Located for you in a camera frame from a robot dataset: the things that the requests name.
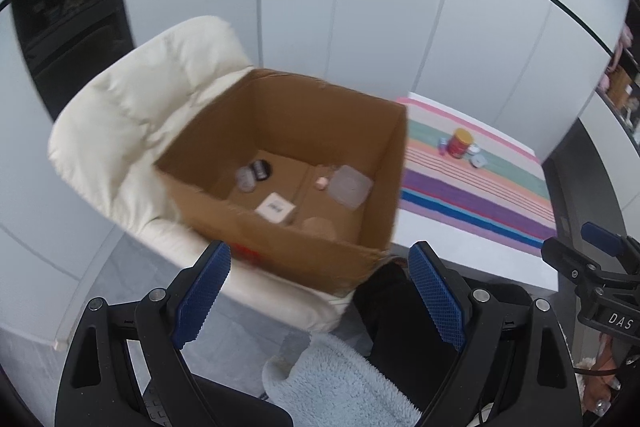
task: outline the striped rug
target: striped rug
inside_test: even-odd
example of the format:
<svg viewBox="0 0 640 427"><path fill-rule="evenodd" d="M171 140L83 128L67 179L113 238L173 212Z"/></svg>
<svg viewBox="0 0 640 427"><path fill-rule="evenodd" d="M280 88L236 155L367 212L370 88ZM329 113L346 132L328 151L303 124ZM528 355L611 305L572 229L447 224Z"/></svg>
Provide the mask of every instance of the striped rug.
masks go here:
<svg viewBox="0 0 640 427"><path fill-rule="evenodd" d="M540 256L556 235L540 162L515 140L468 116L411 94L400 208L447 223L508 247ZM438 140L466 128L488 164L438 153Z"/></svg>

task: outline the red can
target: red can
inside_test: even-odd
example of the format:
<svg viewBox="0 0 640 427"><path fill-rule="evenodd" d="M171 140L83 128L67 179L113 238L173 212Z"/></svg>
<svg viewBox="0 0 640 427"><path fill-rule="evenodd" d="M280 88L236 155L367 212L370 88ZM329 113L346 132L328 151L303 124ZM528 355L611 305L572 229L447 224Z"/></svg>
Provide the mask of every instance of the red can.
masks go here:
<svg viewBox="0 0 640 427"><path fill-rule="evenodd" d="M449 139L447 152L452 155L453 158L462 158L473 142L474 137L471 136L471 133L469 133L468 130L458 128Z"/></svg>

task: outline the cardboard box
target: cardboard box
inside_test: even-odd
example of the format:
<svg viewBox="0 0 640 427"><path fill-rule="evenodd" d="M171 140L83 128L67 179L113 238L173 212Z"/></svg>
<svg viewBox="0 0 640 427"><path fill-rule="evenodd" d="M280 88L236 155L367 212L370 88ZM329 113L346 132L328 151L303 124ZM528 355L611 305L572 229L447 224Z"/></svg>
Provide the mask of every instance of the cardboard box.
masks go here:
<svg viewBox="0 0 640 427"><path fill-rule="evenodd" d="M618 66L613 73L609 73L609 81L607 96L616 109L620 110L629 98L627 87L631 85L631 78L622 67Z"/></svg>
<svg viewBox="0 0 640 427"><path fill-rule="evenodd" d="M406 110L322 80L254 70L204 108L156 162L182 219L208 239L257 253L258 265L310 288L343 296L386 256L398 205ZM273 173L253 192L235 172L265 159ZM329 166L350 165L373 179L352 211L314 188ZM296 205L273 224L255 213L277 192ZM336 239L303 230L330 221Z"/></svg>

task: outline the white card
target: white card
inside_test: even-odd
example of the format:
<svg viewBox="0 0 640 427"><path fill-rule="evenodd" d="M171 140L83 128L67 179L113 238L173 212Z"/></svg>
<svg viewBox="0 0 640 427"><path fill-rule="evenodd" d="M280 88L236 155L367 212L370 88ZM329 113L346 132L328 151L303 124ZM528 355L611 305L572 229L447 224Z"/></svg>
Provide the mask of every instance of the white card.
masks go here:
<svg viewBox="0 0 640 427"><path fill-rule="evenodd" d="M295 207L295 204L290 203L276 192L272 192L264 198L255 211L267 221L277 224L284 222Z"/></svg>

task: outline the clear plastic container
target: clear plastic container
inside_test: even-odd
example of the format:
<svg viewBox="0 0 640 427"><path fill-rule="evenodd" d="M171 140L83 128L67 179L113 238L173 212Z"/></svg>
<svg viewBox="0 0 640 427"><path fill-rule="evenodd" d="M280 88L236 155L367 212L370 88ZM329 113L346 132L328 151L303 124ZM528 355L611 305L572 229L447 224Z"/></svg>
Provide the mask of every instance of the clear plastic container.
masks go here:
<svg viewBox="0 0 640 427"><path fill-rule="evenodd" d="M369 196L373 181L353 167L343 165L332 176L327 191L338 203L355 210Z"/></svg>

